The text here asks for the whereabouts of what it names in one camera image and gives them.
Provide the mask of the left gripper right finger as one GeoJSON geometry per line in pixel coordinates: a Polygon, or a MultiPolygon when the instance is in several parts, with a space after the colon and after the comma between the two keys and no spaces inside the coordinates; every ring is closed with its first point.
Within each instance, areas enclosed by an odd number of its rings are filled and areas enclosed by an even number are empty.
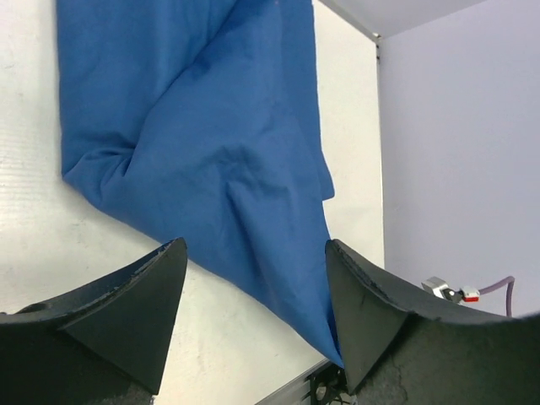
{"type": "Polygon", "coordinates": [[[458,305],[340,240],[327,276],[348,391],[361,404],[536,404],[539,318],[458,305]]]}

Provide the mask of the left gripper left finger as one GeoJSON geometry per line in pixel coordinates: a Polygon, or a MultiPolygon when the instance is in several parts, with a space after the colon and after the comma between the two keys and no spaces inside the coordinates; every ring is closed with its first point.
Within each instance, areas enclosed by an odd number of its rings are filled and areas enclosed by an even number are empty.
{"type": "Polygon", "coordinates": [[[175,239],[77,289],[1,314],[3,404],[151,404],[186,276],[175,239]]]}

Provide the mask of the blue surgical drape cloth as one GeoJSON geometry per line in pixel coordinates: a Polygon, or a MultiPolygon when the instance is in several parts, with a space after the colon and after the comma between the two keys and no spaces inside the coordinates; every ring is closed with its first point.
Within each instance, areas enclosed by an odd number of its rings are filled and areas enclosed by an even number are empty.
{"type": "Polygon", "coordinates": [[[309,1],[59,1],[62,177],[342,363],[309,1]]]}

